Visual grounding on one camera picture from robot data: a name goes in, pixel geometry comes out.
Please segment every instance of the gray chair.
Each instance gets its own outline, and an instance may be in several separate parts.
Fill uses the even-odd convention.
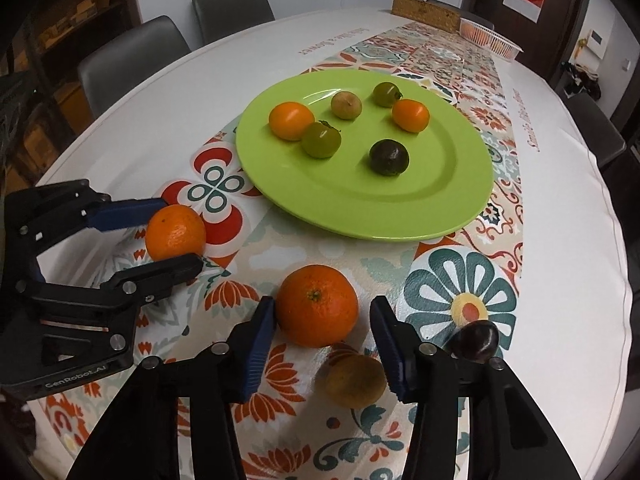
[[[82,89],[97,118],[129,90],[176,59],[190,53],[167,16],[128,30],[78,65]]]
[[[427,0],[428,3],[430,4],[434,4],[437,5],[439,7],[442,7],[443,9],[449,9],[449,10],[455,10],[456,12],[460,13],[460,17],[461,18],[465,18],[466,20],[469,20],[470,22],[474,22],[474,23],[478,23],[479,25],[482,25],[483,27],[486,28],[490,28],[491,30],[495,30],[495,26],[492,22],[490,22],[489,20],[486,20],[484,18],[481,18],[480,16],[469,12],[468,10],[462,10],[459,9],[453,5],[449,5],[446,4],[445,2],[441,2],[440,0]]]
[[[268,0],[192,0],[204,44],[272,22]]]
[[[599,168],[625,151],[625,139],[590,95],[580,92],[569,97],[565,104],[584,142],[596,156]]]

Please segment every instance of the plastic basket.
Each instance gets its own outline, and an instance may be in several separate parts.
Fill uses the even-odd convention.
[[[513,61],[518,53],[522,52],[522,49],[513,41],[507,40],[507,38],[492,31],[490,28],[483,27],[479,23],[465,18],[460,19],[460,36],[507,61]]]

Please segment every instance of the dark round fruit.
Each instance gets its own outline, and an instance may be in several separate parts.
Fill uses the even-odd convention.
[[[393,83],[380,83],[373,89],[373,102],[378,106],[391,108],[396,101],[402,98],[398,87]]]
[[[479,319],[463,326],[447,343],[458,358],[485,363],[495,355],[500,341],[497,326],[487,319]]]
[[[311,123],[302,134],[302,149],[313,158],[329,158],[340,148],[340,132],[326,121]]]
[[[399,175],[409,166],[409,152],[396,140],[379,140],[369,150],[369,165],[380,175]]]

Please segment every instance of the white tablecloth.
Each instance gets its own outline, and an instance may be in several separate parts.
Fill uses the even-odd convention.
[[[261,91],[407,22],[373,9],[314,12],[203,47],[113,105],[42,184],[88,178],[114,200],[151,196],[178,161]],[[559,98],[519,63],[495,63],[513,121],[526,216],[519,321],[506,359],[580,475],[591,479],[620,412],[631,343],[622,232],[595,158]],[[70,238],[41,256],[44,275],[85,285],[117,236],[87,231]],[[42,411],[36,416],[42,419]]]

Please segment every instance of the small orange fruit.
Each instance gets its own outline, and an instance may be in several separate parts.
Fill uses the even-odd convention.
[[[146,226],[146,252],[155,262],[188,253],[202,256],[206,240],[202,218],[182,204],[163,207]]]
[[[403,130],[418,134],[429,124],[431,115],[425,105],[412,99],[400,99],[391,110],[394,122]]]
[[[271,131],[284,140],[300,140],[306,127],[315,122],[312,111],[300,103],[281,103],[269,114]]]
[[[339,270],[309,265],[292,272],[280,285],[276,319],[294,343],[322,348],[351,332],[358,319],[358,297]]]

